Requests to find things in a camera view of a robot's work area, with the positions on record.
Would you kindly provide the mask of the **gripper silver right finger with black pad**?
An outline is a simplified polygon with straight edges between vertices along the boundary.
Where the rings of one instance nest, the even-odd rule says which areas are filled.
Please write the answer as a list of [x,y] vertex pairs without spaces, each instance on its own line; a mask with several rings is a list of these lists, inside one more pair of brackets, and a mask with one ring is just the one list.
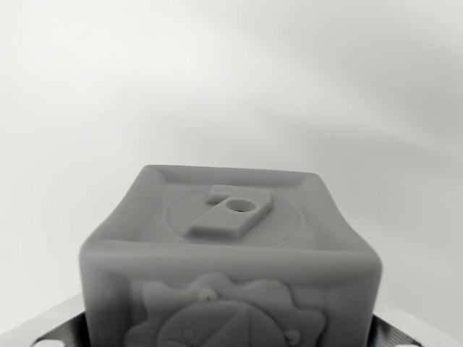
[[376,311],[369,332],[369,346],[425,346],[422,322],[408,312]]

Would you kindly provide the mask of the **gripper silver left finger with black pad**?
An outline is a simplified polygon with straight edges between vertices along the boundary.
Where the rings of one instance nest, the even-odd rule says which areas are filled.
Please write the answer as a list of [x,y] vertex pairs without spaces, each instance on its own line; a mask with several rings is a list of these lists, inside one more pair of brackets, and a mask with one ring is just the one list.
[[88,345],[82,294],[1,334],[1,346],[34,346],[41,340],[57,340],[65,346]]

